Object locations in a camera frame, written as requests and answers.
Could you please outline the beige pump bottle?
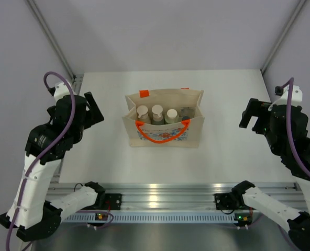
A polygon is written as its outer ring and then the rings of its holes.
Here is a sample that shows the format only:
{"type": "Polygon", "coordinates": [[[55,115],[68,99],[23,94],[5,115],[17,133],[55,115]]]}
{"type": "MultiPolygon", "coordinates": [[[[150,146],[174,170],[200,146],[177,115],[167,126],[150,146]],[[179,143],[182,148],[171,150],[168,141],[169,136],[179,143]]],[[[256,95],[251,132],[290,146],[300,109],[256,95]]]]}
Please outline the beige pump bottle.
{"type": "Polygon", "coordinates": [[[140,105],[137,108],[138,121],[151,124],[151,119],[148,114],[148,107],[145,105],[140,105]]]}

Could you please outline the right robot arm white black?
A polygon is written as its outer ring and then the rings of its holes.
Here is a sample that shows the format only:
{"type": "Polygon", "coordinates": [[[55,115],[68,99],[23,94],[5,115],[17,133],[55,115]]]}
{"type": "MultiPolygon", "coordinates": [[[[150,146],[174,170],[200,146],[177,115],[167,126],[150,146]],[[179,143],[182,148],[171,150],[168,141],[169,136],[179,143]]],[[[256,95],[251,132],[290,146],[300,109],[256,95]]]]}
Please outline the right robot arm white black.
{"type": "Polygon", "coordinates": [[[307,211],[290,208],[245,180],[230,192],[237,209],[244,206],[258,210],[283,228],[299,250],[310,250],[310,138],[308,117],[300,106],[276,105],[251,98],[242,113],[240,128],[246,128],[252,117],[257,121],[252,130],[265,136],[271,152],[280,157],[300,186],[307,211]]]}

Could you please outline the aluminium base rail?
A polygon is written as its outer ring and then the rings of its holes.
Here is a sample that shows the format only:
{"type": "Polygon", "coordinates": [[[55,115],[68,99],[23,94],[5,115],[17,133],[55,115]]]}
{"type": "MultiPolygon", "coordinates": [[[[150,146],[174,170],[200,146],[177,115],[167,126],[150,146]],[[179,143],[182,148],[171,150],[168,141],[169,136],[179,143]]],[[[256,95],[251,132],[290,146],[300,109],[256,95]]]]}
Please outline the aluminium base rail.
{"type": "MultiPolygon", "coordinates": [[[[230,192],[235,183],[102,184],[107,193],[122,194],[122,211],[215,211],[216,193],[230,192]]],[[[288,207],[306,210],[304,196],[292,182],[256,183],[264,193],[288,207]]]]}

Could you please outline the light green round-cap bottle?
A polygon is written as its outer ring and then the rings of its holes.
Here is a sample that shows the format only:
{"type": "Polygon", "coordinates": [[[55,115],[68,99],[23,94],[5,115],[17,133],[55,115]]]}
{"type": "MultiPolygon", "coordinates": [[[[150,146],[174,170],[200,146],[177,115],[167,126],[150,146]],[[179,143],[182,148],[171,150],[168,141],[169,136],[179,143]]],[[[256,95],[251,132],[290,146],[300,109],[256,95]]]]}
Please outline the light green round-cap bottle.
{"type": "Polygon", "coordinates": [[[169,109],[165,114],[165,123],[174,124],[177,123],[179,119],[178,112],[175,109],[169,109]]]}

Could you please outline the grey-green pump bottle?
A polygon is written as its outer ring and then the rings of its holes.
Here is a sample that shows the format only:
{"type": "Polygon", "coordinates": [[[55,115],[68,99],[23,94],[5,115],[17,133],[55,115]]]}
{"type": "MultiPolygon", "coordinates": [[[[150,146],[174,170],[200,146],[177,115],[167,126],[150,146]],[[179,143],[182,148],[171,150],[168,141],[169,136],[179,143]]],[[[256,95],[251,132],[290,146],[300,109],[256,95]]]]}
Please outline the grey-green pump bottle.
{"type": "Polygon", "coordinates": [[[156,126],[164,125],[163,107],[161,105],[154,105],[152,111],[152,124],[156,126]]]}

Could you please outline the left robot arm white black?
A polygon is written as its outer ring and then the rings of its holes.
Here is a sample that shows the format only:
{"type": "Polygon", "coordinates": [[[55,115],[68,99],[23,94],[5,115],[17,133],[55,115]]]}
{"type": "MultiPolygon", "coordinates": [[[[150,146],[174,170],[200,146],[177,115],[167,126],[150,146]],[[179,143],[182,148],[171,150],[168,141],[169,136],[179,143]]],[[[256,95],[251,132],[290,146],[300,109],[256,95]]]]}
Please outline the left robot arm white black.
{"type": "Polygon", "coordinates": [[[86,208],[100,209],[106,202],[105,189],[92,181],[61,199],[46,200],[66,152],[81,141],[84,130],[104,120],[90,92],[65,95],[47,111],[50,121],[29,134],[14,203],[0,215],[0,224],[9,230],[16,228],[17,237],[24,242],[48,238],[67,217],[86,208]]]}

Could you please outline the canvas bag with orange handles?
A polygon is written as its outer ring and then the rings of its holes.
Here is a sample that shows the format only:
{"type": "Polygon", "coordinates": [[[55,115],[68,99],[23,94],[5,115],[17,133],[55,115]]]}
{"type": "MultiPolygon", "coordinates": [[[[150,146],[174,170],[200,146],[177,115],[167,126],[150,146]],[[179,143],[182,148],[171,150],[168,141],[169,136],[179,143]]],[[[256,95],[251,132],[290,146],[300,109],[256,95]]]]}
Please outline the canvas bag with orange handles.
{"type": "Polygon", "coordinates": [[[155,89],[141,90],[136,94],[126,95],[128,113],[123,116],[123,123],[132,147],[168,146],[197,148],[200,143],[201,132],[205,117],[200,109],[204,92],[202,90],[155,89]],[[148,107],[148,114],[152,120],[152,107],[161,105],[163,116],[169,109],[178,112],[177,123],[164,125],[146,124],[138,121],[137,108],[140,105],[148,107]],[[195,116],[182,121],[181,108],[195,107],[195,116]]]}

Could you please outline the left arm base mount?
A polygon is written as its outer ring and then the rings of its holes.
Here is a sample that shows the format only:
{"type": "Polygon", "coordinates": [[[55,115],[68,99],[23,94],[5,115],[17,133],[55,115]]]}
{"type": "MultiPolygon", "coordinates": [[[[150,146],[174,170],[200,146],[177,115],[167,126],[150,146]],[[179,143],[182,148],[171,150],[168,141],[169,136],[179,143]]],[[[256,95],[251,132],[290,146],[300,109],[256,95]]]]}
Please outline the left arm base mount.
{"type": "Polygon", "coordinates": [[[119,211],[122,203],[121,193],[106,193],[101,209],[107,211],[119,211]]]}

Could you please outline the right frame post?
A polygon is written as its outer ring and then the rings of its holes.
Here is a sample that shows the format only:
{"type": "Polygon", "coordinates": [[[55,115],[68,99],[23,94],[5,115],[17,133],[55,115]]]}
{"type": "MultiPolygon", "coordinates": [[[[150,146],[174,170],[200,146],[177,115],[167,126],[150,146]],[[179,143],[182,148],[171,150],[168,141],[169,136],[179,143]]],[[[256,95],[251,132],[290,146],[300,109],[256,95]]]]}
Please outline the right frame post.
{"type": "Polygon", "coordinates": [[[265,72],[271,66],[271,64],[272,64],[274,58],[276,57],[278,51],[282,48],[282,44],[286,40],[291,29],[295,26],[295,23],[296,23],[299,15],[302,13],[303,9],[308,4],[308,2],[309,2],[308,0],[296,1],[295,7],[293,8],[293,10],[290,12],[289,16],[287,17],[285,24],[283,25],[280,33],[276,37],[269,53],[267,54],[267,57],[263,61],[263,65],[260,69],[262,76],[265,74],[265,72]]]}

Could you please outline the small dark-cap jar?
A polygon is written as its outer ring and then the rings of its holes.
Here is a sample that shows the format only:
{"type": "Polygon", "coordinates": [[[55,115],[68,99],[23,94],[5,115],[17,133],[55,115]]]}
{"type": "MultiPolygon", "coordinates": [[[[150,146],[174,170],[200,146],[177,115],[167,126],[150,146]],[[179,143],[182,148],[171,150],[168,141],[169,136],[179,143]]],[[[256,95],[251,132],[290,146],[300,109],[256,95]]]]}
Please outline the small dark-cap jar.
{"type": "Polygon", "coordinates": [[[194,118],[195,107],[182,107],[181,115],[182,115],[182,121],[194,118]]]}

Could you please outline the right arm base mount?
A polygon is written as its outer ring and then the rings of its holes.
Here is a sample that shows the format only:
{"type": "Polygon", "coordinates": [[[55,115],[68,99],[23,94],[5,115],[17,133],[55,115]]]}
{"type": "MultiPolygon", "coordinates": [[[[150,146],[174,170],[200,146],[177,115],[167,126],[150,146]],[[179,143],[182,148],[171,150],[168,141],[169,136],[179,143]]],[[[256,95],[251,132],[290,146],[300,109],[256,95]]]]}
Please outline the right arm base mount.
{"type": "Polygon", "coordinates": [[[217,210],[232,211],[238,209],[237,199],[231,193],[215,193],[214,200],[217,210]]]}

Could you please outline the left frame post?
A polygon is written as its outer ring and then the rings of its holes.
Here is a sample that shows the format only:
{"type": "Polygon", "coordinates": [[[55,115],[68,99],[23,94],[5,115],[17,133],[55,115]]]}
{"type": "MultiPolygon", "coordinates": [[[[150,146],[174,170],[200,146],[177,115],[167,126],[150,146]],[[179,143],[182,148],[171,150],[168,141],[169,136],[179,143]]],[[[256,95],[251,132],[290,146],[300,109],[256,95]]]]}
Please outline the left frame post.
{"type": "Polygon", "coordinates": [[[59,46],[53,32],[51,31],[46,19],[44,18],[38,4],[34,0],[24,0],[25,4],[29,8],[30,12],[32,13],[34,19],[38,23],[40,29],[42,30],[44,36],[48,40],[53,52],[57,56],[59,62],[63,66],[64,70],[66,71],[68,77],[70,79],[74,79],[75,74],[70,67],[64,53],[62,52],[61,47],[59,46]]]}

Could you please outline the frame post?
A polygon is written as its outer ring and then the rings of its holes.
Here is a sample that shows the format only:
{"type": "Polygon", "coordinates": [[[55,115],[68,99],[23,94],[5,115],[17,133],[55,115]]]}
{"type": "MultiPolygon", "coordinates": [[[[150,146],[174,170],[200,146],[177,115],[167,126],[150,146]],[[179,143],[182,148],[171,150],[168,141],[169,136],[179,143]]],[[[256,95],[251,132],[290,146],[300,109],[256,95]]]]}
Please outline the frame post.
{"type": "Polygon", "coordinates": [[[293,10],[290,12],[289,16],[287,17],[285,24],[283,25],[280,33],[276,37],[269,53],[267,54],[267,57],[263,61],[263,65],[260,69],[262,76],[265,74],[265,72],[271,66],[271,64],[272,64],[274,58],[276,57],[278,51],[282,48],[282,44],[286,40],[291,29],[295,26],[295,23],[296,23],[299,15],[302,13],[303,9],[308,4],[308,2],[309,2],[308,0],[296,1],[295,7],[293,8],[293,10]]]}
{"type": "Polygon", "coordinates": [[[24,0],[25,4],[29,8],[30,12],[32,13],[34,19],[38,23],[40,29],[42,30],[44,36],[48,40],[53,52],[57,56],[59,62],[63,66],[64,70],[66,71],[68,77],[70,79],[74,79],[75,74],[70,67],[64,53],[62,52],[61,47],[59,46],[53,32],[51,31],[46,19],[44,18],[38,4],[34,0],[24,0]]]}

